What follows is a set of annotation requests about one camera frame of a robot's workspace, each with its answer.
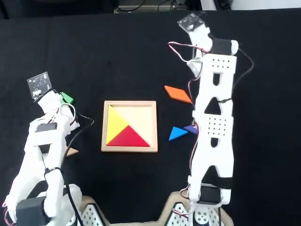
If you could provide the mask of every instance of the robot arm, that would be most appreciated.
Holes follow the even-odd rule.
[[[232,150],[232,83],[236,70],[238,43],[235,40],[219,40],[209,37],[210,29],[195,14],[190,14],[178,22],[190,36],[196,50],[194,59],[187,62],[196,78],[200,79],[199,92],[192,116],[199,128],[198,146],[191,162],[191,175],[188,178],[189,200],[193,209],[199,204],[220,207],[230,202],[231,178],[233,174]],[[214,85],[214,76],[219,83]],[[219,102],[221,115],[206,114],[210,100]],[[218,139],[216,146],[212,138]],[[215,166],[218,178],[216,184],[204,184],[203,178],[210,166]]]
[[[46,169],[61,167],[66,151],[65,137],[79,124],[75,120],[75,112],[70,110],[71,105],[64,103],[55,90],[47,90],[38,99],[38,104],[45,115],[30,123],[22,166],[4,205],[12,221],[18,225],[66,225],[75,217],[70,200],[64,194],[62,174],[59,170],[45,172]],[[34,187],[43,180],[48,184],[47,191],[36,198],[28,198]],[[70,192],[78,208],[82,196],[80,188],[70,185]]]

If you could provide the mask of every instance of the black tabletop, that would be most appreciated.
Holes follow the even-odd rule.
[[[95,119],[74,144],[80,153],[65,161],[68,182],[92,196],[112,223],[158,219],[169,194],[187,184],[196,138],[189,134],[168,142],[173,126],[190,124],[192,106],[172,100],[164,90],[164,85],[185,89],[193,76],[166,45],[190,42],[176,23],[187,14],[0,21],[0,198],[19,172],[29,122],[42,115],[26,79],[48,71],[53,87]],[[224,208],[236,225],[297,225],[301,9],[202,17],[215,37],[237,40],[255,63],[233,96],[234,182],[231,203]],[[181,51],[191,56],[191,49]],[[237,57],[235,79],[250,66],[241,53]],[[197,89],[194,84],[194,96]],[[104,100],[157,101],[158,153],[102,153]]]

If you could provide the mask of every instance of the green piece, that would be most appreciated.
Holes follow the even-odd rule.
[[[61,94],[62,94],[64,100],[67,101],[67,103],[72,104],[74,102],[74,99],[71,96],[69,96],[68,94],[66,94],[64,92],[61,92]]]

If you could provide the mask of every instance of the red triangle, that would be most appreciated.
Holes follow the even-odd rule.
[[[107,146],[149,147],[150,145],[139,136],[132,127],[127,126]]]

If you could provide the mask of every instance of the blue triangle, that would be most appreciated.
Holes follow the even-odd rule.
[[[177,128],[177,127],[173,127],[173,129],[171,130],[171,134],[169,136],[169,141],[177,139],[178,137],[181,137],[185,134],[187,134],[188,132],[186,130]]]

